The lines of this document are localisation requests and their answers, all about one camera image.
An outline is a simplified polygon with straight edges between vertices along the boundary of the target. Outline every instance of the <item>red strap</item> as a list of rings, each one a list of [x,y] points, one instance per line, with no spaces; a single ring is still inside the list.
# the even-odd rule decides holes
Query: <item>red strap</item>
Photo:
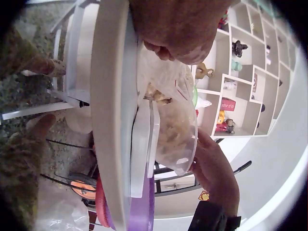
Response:
[[[98,221],[102,226],[106,228],[110,228],[106,215],[106,197],[103,190],[102,182],[100,180],[100,176],[97,178],[96,183],[96,195],[95,195],[95,208]]]

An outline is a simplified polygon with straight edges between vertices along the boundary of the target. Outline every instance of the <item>orange wheel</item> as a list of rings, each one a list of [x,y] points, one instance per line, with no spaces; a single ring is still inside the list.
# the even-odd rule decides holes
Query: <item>orange wheel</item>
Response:
[[[72,181],[71,182],[71,185],[73,186],[77,186],[77,187],[80,187],[80,188],[85,188],[85,189],[89,189],[89,190],[95,190],[94,187],[92,187],[91,185],[88,185],[80,180],[77,180],[77,181]],[[89,192],[89,191],[86,191],[86,190],[81,190],[81,189],[76,189],[76,188],[72,188],[72,190],[77,193],[78,195],[88,199],[88,200],[92,200],[94,201],[95,200],[95,194],[96,192]]]
[[[71,173],[68,176],[68,178],[71,179],[69,184],[72,186],[76,186],[76,187],[80,187],[80,188],[84,188],[88,190],[96,190],[96,187],[93,186],[93,185],[96,185],[96,180],[92,179],[91,177],[87,175],[84,175],[82,173]],[[96,192],[89,192],[86,190],[81,190],[81,189],[76,189],[76,188],[72,188],[72,190],[75,193],[77,193],[79,196],[87,200],[95,201]]]

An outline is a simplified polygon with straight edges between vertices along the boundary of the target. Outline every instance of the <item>green bowl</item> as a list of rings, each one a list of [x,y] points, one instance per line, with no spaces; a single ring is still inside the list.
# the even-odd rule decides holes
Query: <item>green bowl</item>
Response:
[[[194,87],[193,88],[193,98],[192,98],[192,103],[193,103],[193,105],[194,105],[194,107],[197,105],[197,100],[198,100],[198,91],[197,91],[197,88],[196,87]]]

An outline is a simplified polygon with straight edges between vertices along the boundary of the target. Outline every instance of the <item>black wristband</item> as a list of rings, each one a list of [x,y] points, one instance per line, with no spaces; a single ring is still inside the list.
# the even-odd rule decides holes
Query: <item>black wristband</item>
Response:
[[[227,217],[221,206],[200,201],[188,231],[233,231],[240,223],[241,217]]]

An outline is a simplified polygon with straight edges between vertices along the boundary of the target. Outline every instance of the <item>black handle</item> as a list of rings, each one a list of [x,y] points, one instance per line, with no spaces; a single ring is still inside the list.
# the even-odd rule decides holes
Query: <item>black handle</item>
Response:
[[[246,164],[244,164],[243,166],[239,167],[237,170],[235,170],[233,173],[237,174],[241,171],[243,171],[245,168],[249,167],[252,164],[252,161],[248,161]]]

